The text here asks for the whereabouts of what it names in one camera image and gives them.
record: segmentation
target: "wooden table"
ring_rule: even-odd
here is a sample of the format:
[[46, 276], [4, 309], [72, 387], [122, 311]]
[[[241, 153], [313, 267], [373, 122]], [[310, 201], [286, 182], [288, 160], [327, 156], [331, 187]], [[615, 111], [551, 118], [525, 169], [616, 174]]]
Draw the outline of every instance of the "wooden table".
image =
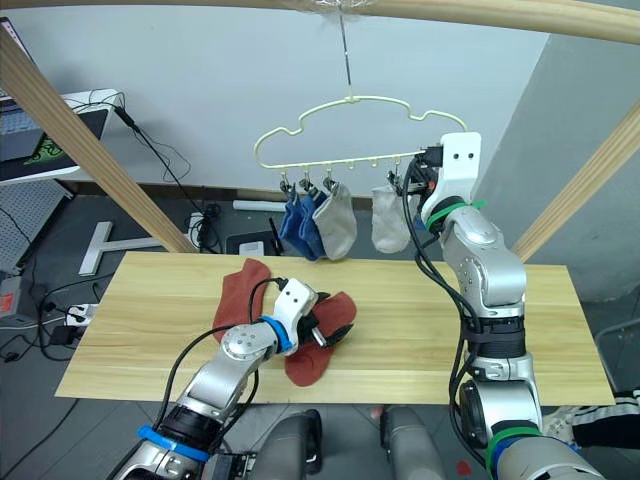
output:
[[[160, 400], [180, 351], [211, 328], [222, 278], [243, 257], [126, 254], [58, 387], [64, 397]], [[260, 368], [257, 402], [447, 403], [458, 335], [449, 297], [413, 262], [345, 260], [310, 263], [261, 258], [276, 276], [296, 277], [318, 291], [347, 292], [358, 307], [355, 327], [316, 384], [300, 388], [283, 359]], [[438, 265], [456, 285], [451, 270]], [[546, 405], [613, 403], [598, 353], [567, 269], [528, 265], [527, 347]], [[267, 289], [271, 313], [277, 289]], [[203, 341], [183, 361], [174, 398], [217, 343]]]

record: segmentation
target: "laptop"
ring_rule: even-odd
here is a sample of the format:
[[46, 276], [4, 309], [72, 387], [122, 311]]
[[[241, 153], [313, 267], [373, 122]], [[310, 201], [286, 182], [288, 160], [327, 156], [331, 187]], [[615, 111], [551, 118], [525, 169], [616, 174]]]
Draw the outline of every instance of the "laptop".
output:
[[[7, 17], [0, 18], [2, 28], [33, 61]], [[0, 162], [33, 155], [44, 138], [44, 131], [0, 88]]]

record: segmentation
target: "wooden beam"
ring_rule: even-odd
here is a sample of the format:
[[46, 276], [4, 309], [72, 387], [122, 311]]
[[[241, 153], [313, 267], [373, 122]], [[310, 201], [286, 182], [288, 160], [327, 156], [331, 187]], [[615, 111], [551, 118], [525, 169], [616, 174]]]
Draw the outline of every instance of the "wooden beam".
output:
[[[295, 0], [0, 0], [3, 9], [60, 5], [214, 5], [286, 9], [296, 8], [297, 4]], [[640, 44], [639, 11], [575, 0], [376, 0], [353, 12]]]
[[640, 150], [640, 100], [514, 246], [526, 261]]
[[118, 205], [168, 251], [196, 251], [67, 106], [4, 28], [0, 28], [0, 65], [2, 88]]

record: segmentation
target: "blue band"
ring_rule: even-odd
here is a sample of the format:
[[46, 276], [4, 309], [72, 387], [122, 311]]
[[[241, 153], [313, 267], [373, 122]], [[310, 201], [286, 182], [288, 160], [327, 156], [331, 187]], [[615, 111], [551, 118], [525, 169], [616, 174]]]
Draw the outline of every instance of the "blue band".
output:
[[289, 336], [287, 335], [286, 330], [279, 321], [274, 318], [267, 317], [266, 315], [260, 317], [260, 320], [268, 323], [271, 328], [273, 328], [273, 331], [276, 332], [276, 336], [278, 337], [278, 344], [280, 345], [278, 353], [286, 352], [287, 350], [291, 350], [293, 348], [293, 344], [289, 341]]
[[186, 445], [170, 440], [167, 437], [163, 437], [158, 432], [154, 431], [149, 425], [143, 425], [138, 429], [138, 437], [143, 440], [149, 440], [159, 447], [184, 455], [185, 457], [197, 462], [205, 463], [209, 460], [209, 454], [207, 452], [203, 452], [197, 448], [187, 447]]

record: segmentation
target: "floor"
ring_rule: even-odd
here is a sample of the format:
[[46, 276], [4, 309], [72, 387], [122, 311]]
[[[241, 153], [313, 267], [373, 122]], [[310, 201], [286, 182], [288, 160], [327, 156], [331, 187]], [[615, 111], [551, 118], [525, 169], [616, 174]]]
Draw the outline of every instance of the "floor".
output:
[[[156, 199], [159, 206], [177, 224], [188, 221], [191, 208], [187, 201]], [[221, 202], [223, 213], [216, 228], [222, 238], [232, 234], [268, 229], [268, 214], [236, 212], [229, 203]], [[276, 224], [279, 215], [273, 215]], [[356, 258], [411, 258], [409, 249], [397, 255], [379, 254], [372, 246], [371, 213], [357, 212], [358, 240], [351, 251]], [[77, 197], [55, 216], [46, 235], [37, 243], [36, 281], [44, 289], [81, 280], [77, 270], [96, 222], [115, 223], [111, 239], [145, 236], [144, 231], [107, 197]], [[440, 256], [437, 246], [432, 255]], [[104, 256], [98, 276], [117, 267], [121, 253]], [[31, 272], [33, 257], [26, 265]], [[98, 281], [97, 294], [106, 287], [108, 278]], [[584, 309], [592, 332], [612, 323], [628, 320], [640, 313], [640, 291], [613, 302], [585, 303]], [[91, 282], [62, 290], [51, 297], [61, 308], [94, 299]], [[0, 332], [0, 344], [11, 338]], [[640, 378], [640, 328], [621, 335], [610, 335], [603, 341], [604, 356], [612, 365], [616, 381], [627, 388], [636, 386]], [[17, 342], [3, 349], [21, 351]], [[54, 347], [51, 354], [66, 357], [70, 350]], [[46, 360], [32, 349], [22, 360], [0, 363], [0, 455], [1, 472], [24, 454], [58, 423], [71, 404], [70, 399], [55, 398], [54, 392], [64, 374], [66, 363]], [[259, 449], [269, 428], [280, 418], [306, 409], [308, 405], [257, 405], [252, 407], [231, 430], [227, 441], [233, 450]], [[325, 463], [323, 471], [313, 478], [324, 479], [391, 479], [391, 470], [379, 447], [378, 424], [371, 416], [371, 405], [317, 405], [324, 425]], [[10, 479], [88, 479], [104, 478], [112, 466], [135, 443], [136, 429], [152, 422], [158, 408], [153, 402], [117, 402], [81, 400], [62, 427], [17, 468]], [[416, 406], [415, 410], [435, 439], [443, 457], [449, 479], [484, 479], [486, 474], [473, 465], [455, 439], [446, 409], [438, 405]], [[637, 451], [590, 448], [586, 457], [610, 480], [637, 478], [640, 455]], [[473, 467], [470, 475], [461, 477], [457, 467], [467, 461]]]

